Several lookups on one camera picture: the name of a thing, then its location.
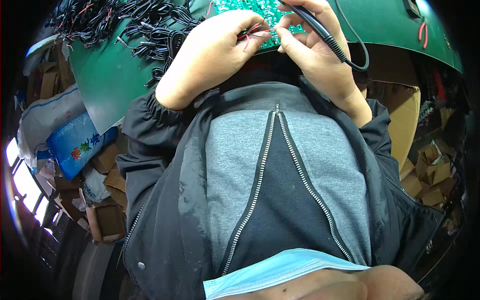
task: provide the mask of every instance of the blue face mask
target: blue face mask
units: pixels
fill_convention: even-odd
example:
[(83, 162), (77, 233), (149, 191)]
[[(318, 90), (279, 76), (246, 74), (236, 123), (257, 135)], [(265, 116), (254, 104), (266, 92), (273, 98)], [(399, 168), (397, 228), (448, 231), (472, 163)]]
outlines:
[(217, 279), (204, 281), (206, 300), (269, 288), (321, 269), (362, 271), (369, 269), (327, 253), (292, 249)]

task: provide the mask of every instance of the chinese character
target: chinese character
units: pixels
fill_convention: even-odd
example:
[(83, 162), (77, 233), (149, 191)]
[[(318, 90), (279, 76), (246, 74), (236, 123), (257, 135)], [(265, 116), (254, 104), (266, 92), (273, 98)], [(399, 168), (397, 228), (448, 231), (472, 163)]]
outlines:
[(93, 146), (95, 146), (95, 144), (97, 144), (98, 142), (100, 142), (100, 134), (94, 134), (92, 136), (92, 138), (90, 139), (90, 142), (92, 143)]
[(88, 139), (86, 140), (85, 143), (80, 144), (80, 149), (83, 152), (88, 152), (89, 150), (91, 150), (90, 146), (88, 145)]
[(70, 156), (73, 157), (73, 160), (79, 160), (80, 159), (80, 150), (78, 150), (78, 147), (75, 148), (72, 153), (70, 153)]

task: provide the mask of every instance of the green circuit board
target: green circuit board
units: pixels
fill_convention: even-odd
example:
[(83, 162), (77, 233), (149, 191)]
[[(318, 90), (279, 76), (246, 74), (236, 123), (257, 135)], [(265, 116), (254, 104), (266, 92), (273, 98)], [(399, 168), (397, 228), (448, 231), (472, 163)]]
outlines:
[[(289, 12), (279, 11), (276, 6), (278, 0), (215, 0), (215, 11), (217, 14), (231, 10), (251, 10), (265, 17), (271, 28), (280, 21), (280, 18)], [(300, 25), (290, 26), (292, 33), (305, 32)], [(280, 46), (280, 38), (275, 31), (270, 32), (272, 38), (264, 42), (260, 49), (267, 49)]]

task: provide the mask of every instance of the hand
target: hand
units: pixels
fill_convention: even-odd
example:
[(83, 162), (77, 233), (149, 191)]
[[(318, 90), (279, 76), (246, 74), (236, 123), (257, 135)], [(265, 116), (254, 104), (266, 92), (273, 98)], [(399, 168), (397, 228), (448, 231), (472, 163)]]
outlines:
[(201, 92), (235, 74), (271, 35), (256, 32), (249, 42), (237, 44), (240, 31), (256, 23), (269, 29), (259, 14), (247, 10), (224, 12), (205, 20), (190, 32), (177, 56), (156, 87), (163, 106), (180, 110)]
[[(350, 59), (347, 40), (334, 11), (326, 0), (284, 0), (284, 2), (290, 5), (302, 5), (313, 12)], [(283, 4), (280, 4), (278, 9), (284, 12), (291, 10)], [(307, 33), (292, 35), (287, 28), (290, 25), (299, 24)], [(327, 44), (297, 14), (284, 15), (275, 28), (281, 39), (278, 51), (287, 53), (316, 89), (329, 97), (339, 109), (346, 112), (358, 127), (372, 120), (372, 111), (355, 85), (350, 66), (341, 63)]]

